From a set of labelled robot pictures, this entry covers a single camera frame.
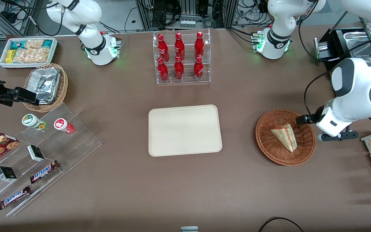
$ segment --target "wicker basket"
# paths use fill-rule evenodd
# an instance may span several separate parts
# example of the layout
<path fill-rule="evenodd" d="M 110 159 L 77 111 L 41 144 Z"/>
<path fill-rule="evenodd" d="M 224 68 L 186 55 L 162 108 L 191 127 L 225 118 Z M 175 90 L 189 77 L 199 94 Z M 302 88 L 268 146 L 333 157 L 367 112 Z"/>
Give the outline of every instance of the wicker basket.
<path fill-rule="evenodd" d="M 272 161 L 284 165 L 294 166 L 306 162 L 316 148 L 316 137 L 310 125 L 297 125 L 296 118 L 300 115 L 286 109 L 271 110 L 259 119 L 256 125 L 256 140 L 262 152 Z M 274 126 L 290 123 L 297 141 L 297 148 L 293 153 L 270 131 Z"/>
<path fill-rule="evenodd" d="M 61 71 L 61 76 L 60 76 L 59 84 L 58 84 L 58 90 L 56 94 L 56 100 L 53 104 L 50 104 L 50 105 L 35 106 L 32 104 L 24 103 L 25 107 L 28 110 L 33 110 L 33 111 L 37 111 L 40 113 L 46 113 L 46 112 L 50 112 L 51 110 L 55 109 L 64 101 L 65 95 L 67 93 L 67 87 L 68 87 L 67 74 L 64 72 L 64 69 L 62 69 L 61 66 L 57 65 L 56 63 L 46 64 L 44 66 L 38 67 L 37 69 L 47 69 L 47 68 L 56 68 L 59 71 Z M 28 75 L 28 78 L 25 80 L 25 84 L 24 84 L 25 89 L 28 86 L 28 81 L 30 79 L 30 76 L 31 76 L 31 73 Z"/>

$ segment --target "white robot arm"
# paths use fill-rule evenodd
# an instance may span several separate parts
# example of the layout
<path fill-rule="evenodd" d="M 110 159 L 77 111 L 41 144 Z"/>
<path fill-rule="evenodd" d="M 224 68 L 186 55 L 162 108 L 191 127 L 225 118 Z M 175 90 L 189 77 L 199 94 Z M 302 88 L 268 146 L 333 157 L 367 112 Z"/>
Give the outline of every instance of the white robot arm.
<path fill-rule="evenodd" d="M 57 0 L 49 2 L 48 16 L 57 23 L 62 23 L 80 38 L 85 46 L 88 58 L 96 65 L 105 65 L 119 57 L 121 41 L 110 35 L 102 35 L 94 23 L 102 17 L 98 3 L 92 0 Z"/>
<path fill-rule="evenodd" d="M 366 0 L 342 0 L 345 9 L 371 22 L 371 3 Z M 343 132 L 352 122 L 371 118 L 371 57 L 347 58 L 334 68 L 331 85 L 336 98 L 309 116 L 308 123 L 316 123 L 325 134 L 323 140 L 346 139 Z M 304 118 L 299 117 L 299 124 Z"/>
<path fill-rule="evenodd" d="M 256 52 L 268 59 L 279 59 L 287 50 L 291 34 L 296 28 L 294 16 L 304 15 L 307 9 L 319 12 L 326 0 L 270 0 L 268 11 L 274 17 L 273 27 L 257 32 Z"/>

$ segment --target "red bottle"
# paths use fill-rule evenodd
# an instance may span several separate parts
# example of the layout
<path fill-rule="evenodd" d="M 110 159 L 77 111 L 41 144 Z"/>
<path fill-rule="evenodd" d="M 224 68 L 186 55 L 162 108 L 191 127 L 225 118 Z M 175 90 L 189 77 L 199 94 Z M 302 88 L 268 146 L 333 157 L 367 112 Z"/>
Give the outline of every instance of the red bottle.
<path fill-rule="evenodd" d="M 203 57 L 204 55 L 204 40 L 203 40 L 203 33 L 201 31 L 197 32 L 197 40 L 195 40 L 194 44 L 194 57 L 197 59 L 197 57 Z"/>
<path fill-rule="evenodd" d="M 170 56 L 168 54 L 167 43 L 164 41 L 164 36 L 162 34 L 158 34 L 157 38 L 158 38 L 158 52 L 160 54 L 160 57 L 162 57 L 165 62 L 168 62 L 170 60 Z"/>
<path fill-rule="evenodd" d="M 164 64 L 164 60 L 161 57 L 159 57 L 157 61 L 158 61 L 157 69 L 158 69 L 158 73 L 159 73 L 159 76 L 161 78 L 161 81 L 162 82 L 167 82 L 168 81 L 167 66 Z"/>
<path fill-rule="evenodd" d="M 186 58 L 186 51 L 184 49 L 184 41 L 181 38 L 181 33 L 176 33 L 176 43 L 174 44 L 174 48 L 176 49 L 176 56 L 179 56 L 181 60 Z"/>
<path fill-rule="evenodd" d="M 196 81 L 201 81 L 203 78 L 203 64 L 201 63 L 201 57 L 197 57 L 195 59 L 195 64 L 194 64 L 194 79 Z"/>
<path fill-rule="evenodd" d="M 174 64 L 174 69 L 176 70 L 177 80 L 182 80 L 184 78 L 184 65 L 181 62 L 180 56 L 176 56 L 176 63 Z"/>

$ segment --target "white plastic tray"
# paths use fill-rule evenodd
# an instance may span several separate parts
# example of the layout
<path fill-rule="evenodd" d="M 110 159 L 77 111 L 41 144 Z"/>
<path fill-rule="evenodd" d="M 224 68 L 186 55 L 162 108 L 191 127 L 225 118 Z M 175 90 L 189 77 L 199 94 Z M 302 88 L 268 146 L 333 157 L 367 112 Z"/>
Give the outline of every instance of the white plastic tray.
<path fill-rule="evenodd" d="M 29 40 L 29 39 L 52 41 L 52 44 L 51 44 L 51 47 L 50 47 L 50 53 L 48 53 L 47 61 L 45 63 L 6 63 L 5 62 L 6 54 L 8 53 L 8 50 L 11 48 L 12 43 L 17 42 L 17 41 L 26 41 L 26 40 Z M 29 38 L 9 39 L 6 42 L 3 54 L 1 55 L 0 66 L 3 67 L 3 68 L 6 68 L 6 69 L 29 69 L 29 68 L 35 68 L 35 67 L 40 67 L 40 66 L 45 65 L 45 64 L 49 64 L 49 63 L 51 63 L 51 61 L 53 59 L 56 46 L 57 46 L 57 40 L 55 38 L 50 38 L 50 37 L 29 37 Z"/>
<path fill-rule="evenodd" d="M 219 152 L 214 105 L 153 109 L 148 114 L 148 152 L 153 157 Z"/>

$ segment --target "table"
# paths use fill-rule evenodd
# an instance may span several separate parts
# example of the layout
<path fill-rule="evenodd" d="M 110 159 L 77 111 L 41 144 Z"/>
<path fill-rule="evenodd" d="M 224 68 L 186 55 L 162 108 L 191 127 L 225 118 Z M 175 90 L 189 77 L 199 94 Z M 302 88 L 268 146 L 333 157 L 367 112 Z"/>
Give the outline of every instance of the table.
<path fill-rule="evenodd" d="M 327 28 L 302 28 L 306 46 Z M 253 54 L 227 30 L 211 34 L 212 82 L 191 86 L 156 84 L 152 33 L 129 34 L 121 58 L 106 66 L 93 65 L 77 37 L 57 37 L 55 62 L 69 78 L 65 102 L 103 144 L 17 216 L 0 212 L 0 231 L 169 232 L 195 225 L 201 232 L 244 232 L 273 216 L 305 231 L 371 231 L 371 160 L 363 142 L 318 141 L 311 159 L 294 167 L 271 162 L 255 142 L 263 113 L 306 113 L 304 88 L 325 71 L 312 64 L 297 33 L 278 60 Z M 1 69 L 0 79 L 6 87 L 22 86 L 28 73 Z M 328 78 L 321 78 L 309 89 L 309 107 L 332 97 Z M 220 152 L 148 154 L 151 109 L 204 104 L 218 107 Z M 25 129 L 20 118 L 26 113 L 21 103 L 0 106 L 0 132 Z M 360 120 L 352 129 L 370 135 L 371 122 Z"/>

